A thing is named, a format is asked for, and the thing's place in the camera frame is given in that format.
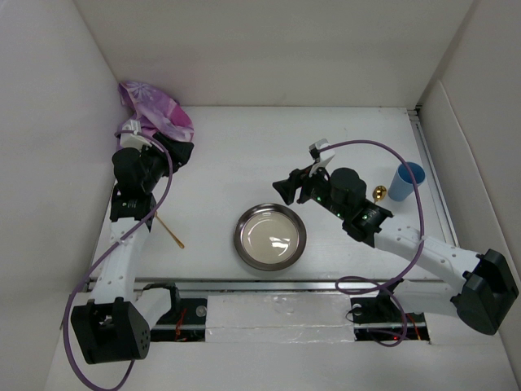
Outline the gold fork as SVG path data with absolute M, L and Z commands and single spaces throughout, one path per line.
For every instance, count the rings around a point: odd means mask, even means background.
M 160 217 L 158 212 L 155 212 L 155 219 L 162 225 L 162 227 L 168 232 L 168 234 L 171 236 L 171 238 L 174 240 L 174 242 L 177 244 L 177 246 L 180 249 L 184 249 L 185 245 L 184 243 L 174 234 L 174 232 L 167 226 L 167 224 L 164 222 L 164 220 Z

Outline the blue plastic cup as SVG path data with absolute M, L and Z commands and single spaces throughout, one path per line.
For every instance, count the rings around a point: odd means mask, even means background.
M 421 165 L 414 162 L 400 164 L 396 169 L 391 186 L 387 190 L 388 196 L 397 202 L 404 201 L 414 192 L 413 180 L 419 187 L 425 180 L 426 174 Z

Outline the purple Elsa cloth placemat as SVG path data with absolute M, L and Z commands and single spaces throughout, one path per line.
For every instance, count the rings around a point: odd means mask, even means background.
M 178 142 L 191 142 L 194 137 L 192 120 L 180 104 L 162 90 L 140 81 L 122 81 L 117 87 L 121 104 L 139 121 L 141 130 L 150 136 L 162 135 Z

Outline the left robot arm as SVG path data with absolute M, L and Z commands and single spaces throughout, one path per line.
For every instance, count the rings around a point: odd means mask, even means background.
M 162 178 L 190 159 L 193 143 L 161 139 L 156 146 L 124 147 L 112 156 L 116 184 L 110 208 L 111 244 L 115 249 L 84 305 L 72 309 L 72 328 L 89 364 L 144 359 L 151 330 L 161 320 L 172 323 L 183 313 L 172 283 L 147 285 L 140 297 L 134 282 L 142 248 L 151 232 L 156 200 L 152 192 Z

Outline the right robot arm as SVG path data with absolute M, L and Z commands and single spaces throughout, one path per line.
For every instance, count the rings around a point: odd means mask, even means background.
M 471 329 L 494 335 L 519 295 L 506 258 L 457 248 L 422 236 L 407 221 L 366 198 L 366 183 L 356 171 L 295 169 L 274 182 L 285 204 L 317 202 L 340 218 L 349 237 L 394 254 L 443 281 L 432 288 L 399 278 L 376 297 L 355 297 L 357 323 L 390 323 L 403 313 L 434 313 L 457 317 Z

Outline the gold spoon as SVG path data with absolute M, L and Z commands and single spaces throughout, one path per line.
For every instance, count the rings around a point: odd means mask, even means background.
M 372 192 L 372 197 L 375 203 L 383 200 L 387 195 L 387 188 L 384 185 L 378 185 Z

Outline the metal rimmed cream plate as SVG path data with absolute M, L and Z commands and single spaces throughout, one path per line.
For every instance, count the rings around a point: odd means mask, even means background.
M 287 206 L 258 204 L 239 218 L 233 244 L 250 267 L 267 272 L 293 266 L 304 253 L 307 231 L 302 219 Z

